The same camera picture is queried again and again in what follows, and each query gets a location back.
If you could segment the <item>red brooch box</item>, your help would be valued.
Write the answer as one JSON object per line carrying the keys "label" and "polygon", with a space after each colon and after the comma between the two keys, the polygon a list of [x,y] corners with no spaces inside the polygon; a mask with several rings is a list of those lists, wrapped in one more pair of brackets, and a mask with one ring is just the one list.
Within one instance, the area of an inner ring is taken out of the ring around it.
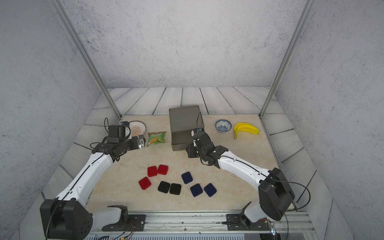
{"label": "red brooch box", "polygon": [[157,169],[157,173],[158,175],[167,175],[169,171],[169,166],[167,165],[159,165],[158,169]]}
{"label": "red brooch box", "polygon": [[139,185],[142,190],[146,190],[152,185],[152,183],[148,177],[144,177],[143,179],[139,180]]}
{"label": "red brooch box", "polygon": [[151,166],[151,167],[148,167],[148,177],[151,178],[151,177],[155,177],[158,175],[158,168],[157,166]]}

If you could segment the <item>three-tier drawer cabinet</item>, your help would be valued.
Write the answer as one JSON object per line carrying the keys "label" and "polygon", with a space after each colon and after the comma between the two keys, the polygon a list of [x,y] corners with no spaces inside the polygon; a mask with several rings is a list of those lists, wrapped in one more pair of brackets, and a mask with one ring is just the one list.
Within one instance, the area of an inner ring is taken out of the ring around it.
{"label": "three-tier drawer cabinet", "polygon": [[169,109],[173,151],[183,151],[193,143],[193,135],[203,131],[205,124],[198,105]]}

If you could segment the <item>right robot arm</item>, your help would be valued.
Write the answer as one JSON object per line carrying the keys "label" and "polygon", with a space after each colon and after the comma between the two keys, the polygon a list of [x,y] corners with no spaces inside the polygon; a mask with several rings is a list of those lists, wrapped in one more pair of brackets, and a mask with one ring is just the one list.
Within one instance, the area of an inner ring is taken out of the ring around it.
{"label": "right robot arm", "polygon": [[233,223],[245,230],[255,230],[269,220],[280,221],[295,198],[284,173],[278,169],[263,169],[233,154],[223,146],[215,146],[204,131],[191,131],[193,142],[186,152],[189,158],[199,158],[204,165],[215,166],[244,180],[259,193],[259,201],[248,203]]}

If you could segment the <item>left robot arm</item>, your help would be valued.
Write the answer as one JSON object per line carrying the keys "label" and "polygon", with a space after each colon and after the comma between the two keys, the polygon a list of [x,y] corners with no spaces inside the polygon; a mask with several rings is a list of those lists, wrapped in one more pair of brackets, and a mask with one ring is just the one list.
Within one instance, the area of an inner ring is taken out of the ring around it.
{"label": "left robot arm", "polygon": [[84,240],[97,229],[142,230],[145,216],[130,217],[126,206],[112,205],[106,210],[90,213],[86,203],[104,172],[128,151],[144,148],[145,143],[145,138],[138,136],[98,144],[73,181],[54,199],[46,199],[40,206],[46,239]]}

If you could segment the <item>navy brooch box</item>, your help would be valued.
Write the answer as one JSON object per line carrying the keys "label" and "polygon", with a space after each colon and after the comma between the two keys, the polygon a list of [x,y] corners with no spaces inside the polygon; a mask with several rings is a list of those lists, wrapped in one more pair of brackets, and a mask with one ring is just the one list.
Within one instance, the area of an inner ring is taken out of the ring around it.
{"label": "navy brooch box", "polygon": [[212,183],[209,183],[208,185],[206,185],[204,187],[204,191],[209,197],[212,197],[217,193],[217,189],[214,187]]}
{"label": "navy brooch box", "polygon": [[193,197],[197,197],[203,193],[203,189],[202,189],[200,184],[195,184],[192,187],[190,187],[190,191],[191,191]]}
{"label": "navy brooch box", "polygon": [[193,177],[192,177],[190,172],[186,172],[186,173],[182,174],[182,180],[183,180],[184,184],[189,184],[193,181]]}

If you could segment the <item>black brooch box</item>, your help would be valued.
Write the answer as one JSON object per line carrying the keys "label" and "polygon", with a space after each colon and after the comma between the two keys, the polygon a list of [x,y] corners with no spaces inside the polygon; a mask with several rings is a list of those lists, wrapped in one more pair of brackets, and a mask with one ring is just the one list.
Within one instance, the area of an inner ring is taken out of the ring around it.
{"label": "black brooch box", "polygon": [[182,185],[172,183],[170,190],[169,190],[169,193],[172,195],[180,195],[181,189],[182,189]]}
{"label": "black brooch box", "polygon": [[164,194],[167,194],[171,188],[171,184],[161,181],[159,186],[158,186],[158,191]]}

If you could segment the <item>round patterned plate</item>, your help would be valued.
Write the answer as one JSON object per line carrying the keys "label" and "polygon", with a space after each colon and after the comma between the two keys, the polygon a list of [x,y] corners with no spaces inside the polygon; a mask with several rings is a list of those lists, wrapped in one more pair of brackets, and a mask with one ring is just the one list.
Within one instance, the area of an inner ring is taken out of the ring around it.
{"label": "round patterned plate", "polygon": [[120,124],[125,129],[126,138],[142,136],[146,132],[146,125],[141,121],[124,121]]}

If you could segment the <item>green snack bag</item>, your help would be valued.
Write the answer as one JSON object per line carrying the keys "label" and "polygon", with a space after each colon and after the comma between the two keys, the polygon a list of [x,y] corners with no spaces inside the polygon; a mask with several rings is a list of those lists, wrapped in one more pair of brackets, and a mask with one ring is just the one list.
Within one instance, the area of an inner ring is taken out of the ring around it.
{"label": "green snack bag", "polygon": [[148,133],[148,146],[165,143],[166,132]]}

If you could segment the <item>blue white porcelain bowl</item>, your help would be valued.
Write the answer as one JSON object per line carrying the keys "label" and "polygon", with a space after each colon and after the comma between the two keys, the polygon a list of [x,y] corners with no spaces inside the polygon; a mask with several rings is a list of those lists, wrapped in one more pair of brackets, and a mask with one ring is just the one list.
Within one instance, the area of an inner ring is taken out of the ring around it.
{"label": "blue white porcelain bowl", "polygon": [[233,126],[231,122],[225,119],[218,120],[215,123],[215,128],[220,133],[228,133],[232,129],[232,127]]}

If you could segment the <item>yellow banana bunch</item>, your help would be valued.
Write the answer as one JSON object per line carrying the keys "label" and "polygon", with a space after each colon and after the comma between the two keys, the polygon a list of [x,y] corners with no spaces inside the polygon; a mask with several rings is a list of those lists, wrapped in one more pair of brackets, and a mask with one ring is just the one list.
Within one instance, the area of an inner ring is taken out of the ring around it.
{"label": "yellow banana bunch", "polygon": [[235,140],[236,140],[238,138],[238,133],[240,132],[246,132],[246,133],[251,133],[253,135],[258,135],[260,133],[260,130],[249,123],[238,123],[234,127],[234,132],[235,132]]}

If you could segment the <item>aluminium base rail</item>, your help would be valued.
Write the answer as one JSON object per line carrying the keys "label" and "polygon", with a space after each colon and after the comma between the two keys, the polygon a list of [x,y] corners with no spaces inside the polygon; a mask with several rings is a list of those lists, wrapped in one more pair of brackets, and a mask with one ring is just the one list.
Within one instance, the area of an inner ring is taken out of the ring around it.
{"label": "aluminium base rail", "polygon": [[287,212],[280,221],[263,221],[243,228],[238,211],[142,212],[141,231],[92,231],[88,240],[316,240],[306,212]]}

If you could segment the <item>left frame post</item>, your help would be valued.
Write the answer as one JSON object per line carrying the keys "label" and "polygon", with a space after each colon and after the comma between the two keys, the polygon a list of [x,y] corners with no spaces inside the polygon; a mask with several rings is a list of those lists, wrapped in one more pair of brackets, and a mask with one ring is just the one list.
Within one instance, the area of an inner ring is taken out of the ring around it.
{"label": "left frame post", "polygon": [[73,44],[75,45],[78,53],[80,54],[80,57],[82,58],[83,62],[85,63],[86,67],[90,71],[94,81],[96,82],[97,86],[99,87],[100,91],[102,92],[103,96],[106,98],[107,103],[114,111],[115,115],[120,119],[122,117],[121,112],[119,111],[118,107],[115,104],[115,101],[111,97],[111,94],[107,90],[106,85],[104,84],[99,72],[97,71],[92,59],[90,58],[84,44],[82,43],[78,33],[76,32],[73,24],[71,23],[70,18],[68,17],[61,1],[59,0],[49,0],[49,3],[53,10],[55,11],[57,17],[59,18],[62,26],[64,27],[66,33],[72,40]]}

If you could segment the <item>frame post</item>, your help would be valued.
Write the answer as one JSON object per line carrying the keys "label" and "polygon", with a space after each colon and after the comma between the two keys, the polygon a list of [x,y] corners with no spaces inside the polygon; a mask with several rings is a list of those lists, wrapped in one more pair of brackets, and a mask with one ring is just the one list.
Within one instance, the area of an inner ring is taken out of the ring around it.
{"label": "frame post", "polygon": [[278,68],[278,71],[275,75],[275,78],[274,78],[274,80],[270,86],[270,90],[268,92],[267,98],[266,98],[266,100],[263,104],[263,107],[261,109],[261,113],[259,114],[260,119],[262,119],[264,117],[264,115],[267,113],[267,110],[268,110],[269,105],[273,99],[273,96],[275,95],[275,93],[279,87],[279,84],[280,84],[280,82],[284,76],[284,73],[285,73],[285,71],[289,65],[289,62],[293,56],[295,48],[296,48],[296,46],[300,40],[300,37],[304,31],[305,25],[307,24],[307,21],[311,16],[311,12],[314,8],[315,3],[316,3],[315,0],[307,0],[305,5],[304,5],[302,14],[299,18],[299,21],[296,25],[294,32],[293,32],[293,35],[291,37],[291,40],[290,40],[289,45],[287,47],[287,50],[284,54],[284,57],[281,61],[281,64]]}
{"label": "frame post", "polygon": [[107,103],[114,111],[115,115],[120,119],[122,117],[121,112],[119,111],[118,107],[115,104],[115,101],[111,97],[111,94],[107,90],[106,85],[104,84],[99,72],[97,71],[92,59],[90,58],[84,44],[82,43],[78,33],[76,32],[73,24],[71,23],[70,18],[68,17],[61,1],[59,0],[49,0],[49,3],[53,10],[55,11],[57,17],[59,18],[62,26],[64,27],[66,33],[72,40],[73,44],[75,45],[78,53],[80,54],[80,57],[82,58],[83,62],[85,63],[86,67],[90,71],[94,81],[96,82],[97,86],[99,87],[100,91],[102,92],[103,96],[106,98]]}

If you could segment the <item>right frame post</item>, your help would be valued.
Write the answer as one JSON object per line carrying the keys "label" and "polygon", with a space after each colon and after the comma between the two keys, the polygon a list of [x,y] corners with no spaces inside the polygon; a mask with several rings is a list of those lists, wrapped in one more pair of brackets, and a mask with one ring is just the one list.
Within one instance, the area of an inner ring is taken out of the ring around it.
{"label": "right frame post", "polygon": [[279,84],[280,84],[280,82],[284,76],[284,73],[285,73],[285,71],[289,65],[289,62],[293,56],[295,48],[296,48],[296,46],[300,40],[300,37],[304,31],[305,25],[307,24],[307,21],[311,16],[311,12],[314,8],[315,3],[316,3],[315,0],[307,0],[305,5],[304,5],[302,14],[299,18],[299,21],[296,25],[294,32],[293,32],[293,35],[291,37],[291,40],[290,40],[289,45],[287,47],[287,50],[284,54],[284,57],[281,61],[281,64],[278,68],[278,71],[275,75],[275,78],[274,78],[274,80],[270,86],[270,90],[268,92],[267,98],[266,98],[266,100],[263,104],[263,107],[261,109],[261,113],[259,114],[260,119],[262,119],[264,117],[264,115],[267,113],[267,110],[268,110],[269,105],[273,99],[273,96],[275,95],[275,93],[279,87]]}

